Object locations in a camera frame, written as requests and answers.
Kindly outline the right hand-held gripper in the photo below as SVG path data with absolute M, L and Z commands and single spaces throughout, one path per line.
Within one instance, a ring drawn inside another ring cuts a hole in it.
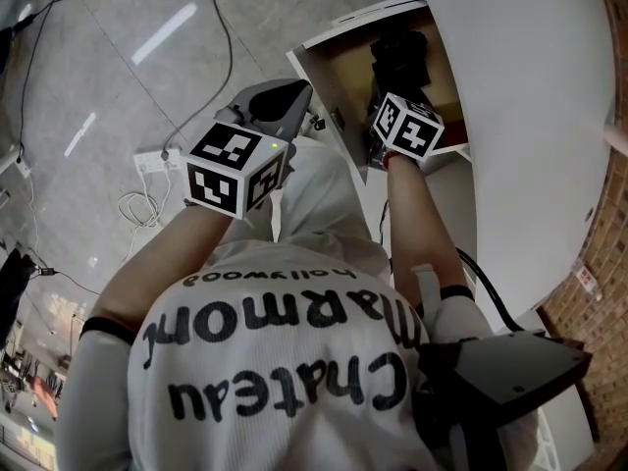
M 368 166 L 383 168 L 388 150 L 401 153 L 416 163 L 427 160 L 444 132 L 443 118 L 423 91 L 410 99 L 376 92 L 367 108 L 365 145 Z

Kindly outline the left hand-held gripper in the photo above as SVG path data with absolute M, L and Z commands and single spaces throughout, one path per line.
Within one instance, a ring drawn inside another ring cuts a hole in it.
M 293 139 L 313 95 L 304 79 L 279 78 L 242 90 L 230 107 L 250 124 L 214 119 L 184 150 L 185 199 L 242 219 L 279 188 L 290 171 Z

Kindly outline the wooden drawer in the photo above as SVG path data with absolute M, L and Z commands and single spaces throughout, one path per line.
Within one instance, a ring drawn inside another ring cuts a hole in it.
M 430 82 L 420 90 L 445 123 L 433 156 L 448 152 L 467 156 L 469 151 L 452 70 L 427 0 L 386 0 L 333 21 L 328 30 L 287 53 L 297 74 L 311 83 L 316 110 L 328 124 L 328 139 L 343 154 L 358 182 L 364 183 L 368 174 L 363 133 L 375 78 L 371 44 L 393 29 L 415 30 L 427 39 L 427 54 L 417 62 Z

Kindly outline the person's right forearm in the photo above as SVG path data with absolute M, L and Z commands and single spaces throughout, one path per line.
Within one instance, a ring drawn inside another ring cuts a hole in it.
M 409 303 L 421 302 L 414 269 L 432 267 L 441 293 L 470 297 L 462 262 L 415 163 L 402 154 L 387 156 L 394 287 Z

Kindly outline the person's left forearm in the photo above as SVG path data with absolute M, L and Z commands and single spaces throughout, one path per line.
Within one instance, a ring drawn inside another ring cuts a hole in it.
M 201 270 L 232 220 L 202 206 L 184 208 L 118 270 L 91 315 L 138 331 L 168 288 Z

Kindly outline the white desk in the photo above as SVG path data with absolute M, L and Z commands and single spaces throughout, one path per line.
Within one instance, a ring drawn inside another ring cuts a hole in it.
M 603 0 L 427 0 L 466 126 L 477 262 L 519 317 L 569 275 L 602 195 L 614 110 Z

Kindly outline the person's white trousers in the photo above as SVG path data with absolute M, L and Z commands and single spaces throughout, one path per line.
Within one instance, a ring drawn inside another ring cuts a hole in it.
M 293 172 L 280 200 L 279 238 L 273 240 L 272 202 L 266 200 L 261 209 L 230 225 L 215 256 L 256 251 L 284 263 L 338 262 L 388 281 L 389 257 L 371 237 L 343 156 L 332 146 L 299 137 L 290 165 Z

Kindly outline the white multi-socket power strip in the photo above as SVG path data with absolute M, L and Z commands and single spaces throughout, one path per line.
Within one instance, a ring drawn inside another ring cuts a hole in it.
M 143 177 L 179 170 L 181 168 L 180 156 L 178 148 L 158 149 L 137 152 L 133 155 L 133 161 L 137 173 Z

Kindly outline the white vase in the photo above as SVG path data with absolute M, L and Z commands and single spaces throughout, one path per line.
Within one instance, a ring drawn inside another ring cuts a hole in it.
M 615 124 L 605 124 L 602 136 L 612 148 L 628 158 L 628 133 Z

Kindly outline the black chest-mounted device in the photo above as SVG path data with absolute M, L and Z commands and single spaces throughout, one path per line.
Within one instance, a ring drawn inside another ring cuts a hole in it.
M 497 430 L 533 412 L 587 374 L 577 340 L 518 331 L 419 347 L 454 471 L 506 471 Z

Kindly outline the person's white printed shirt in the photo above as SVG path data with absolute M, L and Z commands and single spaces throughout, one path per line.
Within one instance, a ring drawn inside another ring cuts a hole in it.
M 441 471 L 422 344 L 488 338 L 465 288 L 418 314 L 384 281 L 262 244 L 170 287 L 132 332 L 84 324 L 59 471 Z

